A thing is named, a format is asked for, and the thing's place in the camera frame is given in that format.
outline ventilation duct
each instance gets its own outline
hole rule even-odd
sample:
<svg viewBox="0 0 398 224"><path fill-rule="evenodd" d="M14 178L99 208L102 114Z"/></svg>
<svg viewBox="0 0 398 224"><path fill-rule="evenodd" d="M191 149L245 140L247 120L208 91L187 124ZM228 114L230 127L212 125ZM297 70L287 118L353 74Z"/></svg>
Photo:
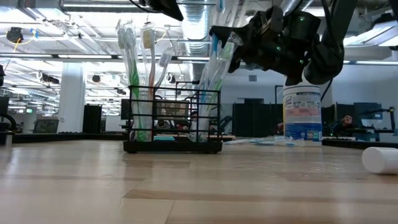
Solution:
<svg viewBox="0 0 398 224"><path fill-rule="evenodd" d="M201 4L182 4L180 10L184 16L182 32L185 40L205 40L208 38L210 6ZM208 55L209 45L204 43L185 43L189 56ZM200 80L204 64L192 65L192 80Z"/></svg>

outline computer monitor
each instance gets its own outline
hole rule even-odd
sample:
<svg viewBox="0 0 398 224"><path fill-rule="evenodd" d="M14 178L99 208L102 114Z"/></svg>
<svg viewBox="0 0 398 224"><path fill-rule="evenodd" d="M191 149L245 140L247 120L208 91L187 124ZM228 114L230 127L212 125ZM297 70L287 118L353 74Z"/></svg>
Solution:
<svg viewBox="0 0 398 224"><path fill-rule="evenodd" d="M381 103L354 103L354 110L359 119L383 119Z"/></svg>
<svg viewBox="0 0 398 224"><path fill-rule="evenodd" d="M35 134L49 134L57 133L58 119L38 119L35 122L33 133Z"/></svg>
<svg viewBox="0 0 398 224"><path fill-rule="evenodd" d="M121 109L120 109L120 118L121 119L129 119L130 111L131 111L131 108L130 108L130 104L129 104L129 99L122 99Z"/></svg>

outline plastic container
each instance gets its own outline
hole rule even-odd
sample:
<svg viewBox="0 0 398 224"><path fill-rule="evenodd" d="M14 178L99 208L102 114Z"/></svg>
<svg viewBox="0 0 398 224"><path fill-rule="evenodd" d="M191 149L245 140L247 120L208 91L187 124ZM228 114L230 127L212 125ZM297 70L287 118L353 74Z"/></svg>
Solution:
<svg viewBox="0 0 398 224"><path fill-rule="evenodd" d="M362 163L374 174L398 174L398 149L369 147L362 153Z"/></svg>
<svg viewBox="0 0 398 224"><path fill-rule="evenodd" d="M303 139L306 146L322 145L320 87L303 82L284 86L284 133L294 140Z"/></svg>

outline wooden surface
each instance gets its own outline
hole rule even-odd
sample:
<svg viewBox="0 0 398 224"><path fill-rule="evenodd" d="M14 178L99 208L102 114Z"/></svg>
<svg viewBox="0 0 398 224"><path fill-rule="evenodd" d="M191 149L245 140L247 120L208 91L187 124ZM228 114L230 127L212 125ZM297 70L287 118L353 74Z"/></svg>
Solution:
<svg viewBox="0 0 398 224"><path fill-rule="evenodd" d="M186 133L179 133L179 134L157 134L156 136L168 136L168 137L185 137L187 138ZM217 138L216 134L211 134L211 138ZM219 135L219 138L235 138L233 135Z"/></svg>
<svg viewBox="0 0 398 224"><path fill-rule="evenodd" d="M122 142L0 148L0 223L398 223L398 177L362 150L228 146L126 154Z"/></svg>

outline fluorescent light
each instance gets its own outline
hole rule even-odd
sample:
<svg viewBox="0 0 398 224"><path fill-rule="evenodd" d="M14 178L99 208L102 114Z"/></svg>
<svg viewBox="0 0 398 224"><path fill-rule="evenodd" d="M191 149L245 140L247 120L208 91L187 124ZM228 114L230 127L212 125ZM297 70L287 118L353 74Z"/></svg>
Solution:
<svg viewBox="0 0 398 224"><path fill-rule="evenodd" d="M13 93L28 95L29 92L20 88L9 88Z"/></svg>
<svg viewBox="0 0 398 224"><path fill-rule="evenodd" d="M118 55L118 58L119 59L123 59L123 56L122 55ZM138 55L137 58L138 58L138 60L142 60L142 55ZM155 56L156 60L159 60L160 58L161 58L161 56Z"/></svg>
<svg viewBox="0 0 398 224"><path fill-rule="evenodd" d="M389 29L391 29L391 27L374 28L358 36L347 37L344 39L344 46L364 44Z"/></svg>
<svg viewBox="0 0 398 224"><path fill-rule="evenodd" d="M11 84L11 85L16 85L17 84L16 82L13 82L13 81L10 81L10 80L4 80L4 83Z"/></svg>
<svg viewBox="0 0 398 224"><path fill-rule="evenodd" d="M58 55L60 58L93 58L93 59L111 59L110 55Z"/></svg>
<svg viewBox="0 0 398 224"><path fill-rule="evenodd" d="M44 102L46 105L50 105L50 106L58 106L58 104L55 104L55 103L49 103L49 102L47 102L47 101L45 101Z"/></svg>
<svg viewBox="0 0 398 224"><path fill-rule="evenodd" d="M86 99L128 99L128 96L85 96Z"/></svg>
<svg viewBox="0 0 398 224"><path fill-rule="evenodd" d="M386 61L357 61L356 65L398 65L398 62Z"/></svg>
<svg viewBox="0 0 398 224"><path fill-rule="evenodd" d="M191 61L195 61L195 60L209 60L209 57L184 57L184 56L179 56L177 57L177 60L191 60Z"/></svg>
<svg viewBox="0 0 398 224"><path fill-rule="evenodd" d="M25 109L25 106L9 106L8 109Z"/></svg>
<svg viewBox="0 0 398 224"><path fill-rule="evenodd" d="M0 57L15 57L15 58L51 58L52 55L49 54L4 54L1 53Z"/></svg>
<svg viewBox="0 0 398 224"><path fill-rule="evenodd" d="M133 4L64 4L64 7L123 7L123 8L136 8Z"/></svg>
<svg viewBox="0 0 398 224"><path fill-rule="evenodd" d="M246 21L247 22L250 22L250 20L253 18L254 16L248 16L247 18L246 18Z"/></svg>
<svg viewBox="0 0 398 224"><path fill-rule="evenodd" d="M316 17L324 17L325 16L325 11L323 10L323 7L308 7L304 12L308 12L313 14Z"/></svg>
<svg viewBox="0 0 398 224"><path fill-rule="evenodd" d="M398 46L398 36L393 37L379 45L380 47L395 47Z"/></svg>

